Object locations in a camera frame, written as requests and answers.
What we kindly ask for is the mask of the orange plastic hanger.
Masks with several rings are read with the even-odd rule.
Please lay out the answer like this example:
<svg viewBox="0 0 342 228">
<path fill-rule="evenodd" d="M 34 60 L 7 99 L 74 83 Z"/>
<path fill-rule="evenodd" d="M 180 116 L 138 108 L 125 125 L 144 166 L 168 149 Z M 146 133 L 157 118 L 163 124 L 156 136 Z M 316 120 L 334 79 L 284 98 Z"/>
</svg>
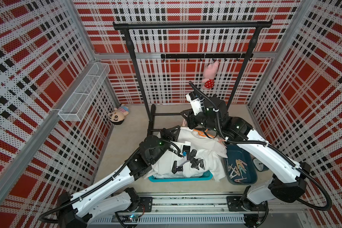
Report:
<svg viewBox="0 0 342 228">
<path fill-rule="evenodd" d="M 212 136 L 212 135 L 209 135 L 207 133 L 208 130 L 196 130 L 194 129 L 193 132 L 194 132 L 194 135 L 198 138 L 209 138 L 209 139 L 214 139 L 216 138 L 216 136 Z"/>
</svg>

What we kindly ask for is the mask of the white printed t-shirt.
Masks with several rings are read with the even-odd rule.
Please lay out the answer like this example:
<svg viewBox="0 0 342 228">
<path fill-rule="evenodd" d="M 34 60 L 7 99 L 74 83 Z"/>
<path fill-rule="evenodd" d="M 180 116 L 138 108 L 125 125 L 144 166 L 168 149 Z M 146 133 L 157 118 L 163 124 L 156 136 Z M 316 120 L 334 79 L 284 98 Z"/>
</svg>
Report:
<svg viewBox="0 0 342 228">
<path fill-rule="evenodd" d="M 179 157 L 177 150 L 172 146 L 164 155 L 152 165 L 151 170 L 146 174 L 145 179 L 154 176 L 157 179 L 166 178 L 193 178 L 200 177 L 210 171 L 214 181 L 220 181 L 226 174 L 223 168 L 222 159 L 227 158 L 227 149 L 217 138 L 198 138 L 193 130 L 182 127 L 178 141 L 175 144 L 182 149 L 182 146 L 189 145 L 191 152 L 196 151 L 195 164 L 192 167 L 192 160 L 186 157 Z"/>
</svg>

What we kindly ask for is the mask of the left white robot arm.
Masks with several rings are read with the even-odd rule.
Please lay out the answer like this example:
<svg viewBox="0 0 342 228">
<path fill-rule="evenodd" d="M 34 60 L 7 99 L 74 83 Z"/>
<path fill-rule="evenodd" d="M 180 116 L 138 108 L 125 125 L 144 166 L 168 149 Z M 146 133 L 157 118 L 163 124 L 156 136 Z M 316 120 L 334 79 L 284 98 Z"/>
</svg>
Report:
<svg viewBox="0 0 342 228">
<path fill-rule="evenodd" d="M 163 128 L 160 136 L 147 136 L 132 155 L 117 170 L 90 187 L 74 194 L 65 192 L 58 198 L 57 207 L 39 216 L 43 223 L 60 228 L 86 228 L 108 212 L 134 211 L 140 197 L 128 185 L 145 176 L 152 165 L 176 145 L 181 127 Z"/>
</svg>

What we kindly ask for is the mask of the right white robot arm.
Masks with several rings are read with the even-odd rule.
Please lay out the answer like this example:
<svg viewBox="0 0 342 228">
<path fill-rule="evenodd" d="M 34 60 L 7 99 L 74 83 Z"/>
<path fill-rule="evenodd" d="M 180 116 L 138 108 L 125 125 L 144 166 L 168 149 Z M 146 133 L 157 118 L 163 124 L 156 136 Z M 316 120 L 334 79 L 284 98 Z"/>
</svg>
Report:
<svg viewBox="0 0 342 228">
<path fill-rule="evenodd" d="M 253 126 L 240 117 L 230 117 L 224 101 L 216 96 L 209 97 L 196 85 L 189 82 L 193 91 L 186 98 L 191 109 L 181 112 L 190 129 L 200 126 L 212 130 L 216 137 L 227 144 L 236 145 L 266 165 L 273 173 L 272 179 L 248 186 L 237 203 L 245 211 L 252 211 L 269 200 L 279 199 L 286 203 L 300 202 L 318 211 L 332 208 L 329 193 L 310 174 L 310 165 L 299 163 L 264 139 Z M 306 179 L 316 186 L 325 197 L 325 205 L 317 206 L 301 199 L 306 192 Z"/>
</svg>

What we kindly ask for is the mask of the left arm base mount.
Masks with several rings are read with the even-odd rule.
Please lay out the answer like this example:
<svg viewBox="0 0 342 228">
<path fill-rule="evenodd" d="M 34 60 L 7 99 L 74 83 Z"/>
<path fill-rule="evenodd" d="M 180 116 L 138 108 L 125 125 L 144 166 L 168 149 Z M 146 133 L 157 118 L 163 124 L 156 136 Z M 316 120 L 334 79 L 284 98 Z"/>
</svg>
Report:
<svg viewBox="0 0 342 228">
<path fill-rule="evenodd" d="M 136 204 L 132 203 L 128 209 L 119 212 L 151 212 L 152 206 L 153 197 L 141 197 Z"/>
</svg>

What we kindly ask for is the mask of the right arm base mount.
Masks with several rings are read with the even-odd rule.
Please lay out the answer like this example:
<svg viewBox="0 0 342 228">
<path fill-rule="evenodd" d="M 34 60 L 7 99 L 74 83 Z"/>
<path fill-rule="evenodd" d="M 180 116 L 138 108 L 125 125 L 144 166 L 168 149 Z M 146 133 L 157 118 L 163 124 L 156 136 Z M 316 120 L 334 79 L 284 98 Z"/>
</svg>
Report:
<svg viewBox="0 0 342 228">
<path fill-rule="evenodd" d="M 266 204 L 254 204 L 242 196 L 228 196 L 226 198 L 227 206 L 230 212 L 265 212 Z"/>
</svg>

